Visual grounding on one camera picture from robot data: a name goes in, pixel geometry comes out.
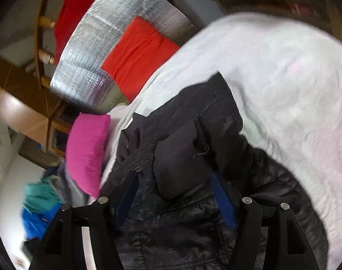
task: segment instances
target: black bracket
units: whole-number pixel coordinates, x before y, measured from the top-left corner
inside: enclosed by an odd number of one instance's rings
[[[318,270],[310,244],[291,208],[259,205],[242,197],[218,173],[211,187],[225,223],[238,232],[228,270],[253,270],[258,253],[260,230],[267,226],[268,240],[264,270]],[[87,270],[81,227],[89,227],[97,270],[122,270],[113,239],[128,215],[139,188],[139,175],[130,172],[109,196],[92,205],[61,206],[33,257],[29,270]]]

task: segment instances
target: gray cloth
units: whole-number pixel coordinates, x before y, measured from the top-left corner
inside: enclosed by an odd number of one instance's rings
[[[49,183],[60,197],[62,203],[68,203],[72,207],[87,205],[89,195],[82,191],[67,172],[66,162],[61,161],[57,175],[49,177]]]

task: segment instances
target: pink pillow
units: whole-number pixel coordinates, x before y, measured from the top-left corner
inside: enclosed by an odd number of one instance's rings
[[[83,114],[72,125],[66,145],[66,165],[71,178],[81,190],[97,197],[109,115]]]

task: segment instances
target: silver insulation foil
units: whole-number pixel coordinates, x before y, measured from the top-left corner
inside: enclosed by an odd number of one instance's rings
[[[167,0],[95,0],[61,55],[51,90],[94,113],[106,113],[122,101],[123,95],[101,65],[136,16],[178,45],[197,32]]]

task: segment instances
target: blue cloth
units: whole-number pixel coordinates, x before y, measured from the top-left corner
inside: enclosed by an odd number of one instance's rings
[[[27,240],[33,238],[42,239],[52,219],[62,204],[57,203],[50,210],[43,213],[30,213],[25,208],[21,211],[23,227],[26,231]]]

